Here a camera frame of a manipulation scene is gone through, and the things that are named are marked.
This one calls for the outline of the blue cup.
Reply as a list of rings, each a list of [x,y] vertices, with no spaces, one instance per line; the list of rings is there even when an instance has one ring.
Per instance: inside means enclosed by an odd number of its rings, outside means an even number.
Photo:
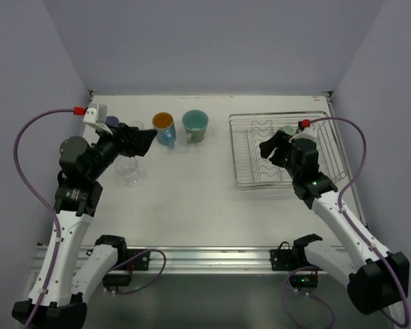
[[[160,144],[174,148],[176,141],[175,122],[167,112],[157,113],[152,119],[153,127],[157,131],[157,140]]]

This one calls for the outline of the small mint green cup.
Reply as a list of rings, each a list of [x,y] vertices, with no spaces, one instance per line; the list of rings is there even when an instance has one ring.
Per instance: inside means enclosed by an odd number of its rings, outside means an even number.
[[[297,133],[297,128],[291,125],[283,125],[281,131],[288,135],[294,136]]]

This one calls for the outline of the large green cup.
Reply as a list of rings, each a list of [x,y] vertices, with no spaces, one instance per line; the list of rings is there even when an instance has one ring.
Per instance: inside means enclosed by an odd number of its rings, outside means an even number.
[[[208,127],[208,115],[201,110],[189,110],[182,117],[187,143],[200,143],[204,140]]]

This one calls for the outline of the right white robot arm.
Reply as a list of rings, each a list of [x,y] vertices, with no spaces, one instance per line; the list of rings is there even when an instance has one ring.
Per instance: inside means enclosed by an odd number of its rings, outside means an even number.
[[[294,242],[292,250],[297,259],[341,283],[352,304],[364,315],[405,301],[409,260],[380,243],[340,200],[336,185],[319,168],[316,142],[277,131],[259,148],[262,158],[287,171],[295,195],[323,220],[345,249],[344,253],[337,252],[312,234]]]

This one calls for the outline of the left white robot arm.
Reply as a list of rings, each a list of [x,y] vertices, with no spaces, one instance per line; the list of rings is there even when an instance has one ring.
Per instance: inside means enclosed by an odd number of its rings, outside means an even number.
[[[98,182],[118,156],[143,157],[156,137],[124,123],[98,133],[90,145],[72,136],[60,146],[58,189],[55,192],[51,239],[37,281],[28,298],[15,303],[12,316],[24,328],[82,328],[88,301],[107,272],[127,264],[126,241],[101,236],[88,260],[76,269],[86,231],[103,188]]]

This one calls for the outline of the purple plastic cup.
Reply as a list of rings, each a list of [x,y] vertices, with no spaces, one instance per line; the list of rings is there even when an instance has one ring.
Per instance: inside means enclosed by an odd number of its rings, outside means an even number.
[[[116,116],[108,116],[106,118],[106,124],[112,127],[118,127],[119,119]]]

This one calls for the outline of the clear plastic cup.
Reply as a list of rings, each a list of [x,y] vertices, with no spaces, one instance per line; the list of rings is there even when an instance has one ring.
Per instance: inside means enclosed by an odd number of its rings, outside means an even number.
[[[132,121],[130,124],[131,127],[136,127],[138,130],[144,130],[145,125],[142,121]]]
[[[140,180],[138,161],[134,157],[118,157],[114,163],[114,168],[127,184],[134,184]]]

